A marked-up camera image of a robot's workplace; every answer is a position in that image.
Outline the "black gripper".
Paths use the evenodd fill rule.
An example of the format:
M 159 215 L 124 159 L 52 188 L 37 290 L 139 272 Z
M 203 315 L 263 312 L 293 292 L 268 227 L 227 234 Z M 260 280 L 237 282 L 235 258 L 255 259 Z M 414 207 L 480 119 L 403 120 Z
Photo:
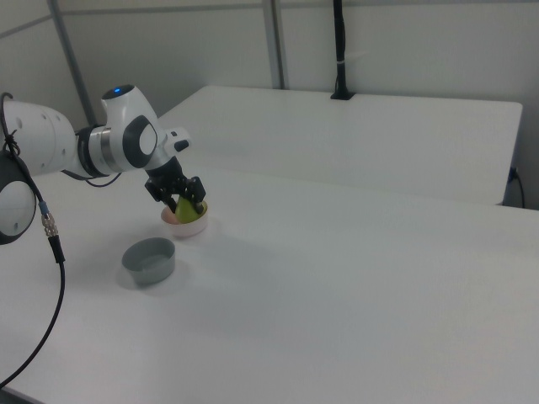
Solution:
M 186 197 L 196 213 L 204 211 L 205 188 L 199 177 L 189 180 L 184 176 L 182 166 L 177 157 L 170 158 L 160 167 L 146 170 L 148 180 L 145 188 L 156 202 L 164 203 L 172 213 L 176 211 L 177 202 L 172 194 Z

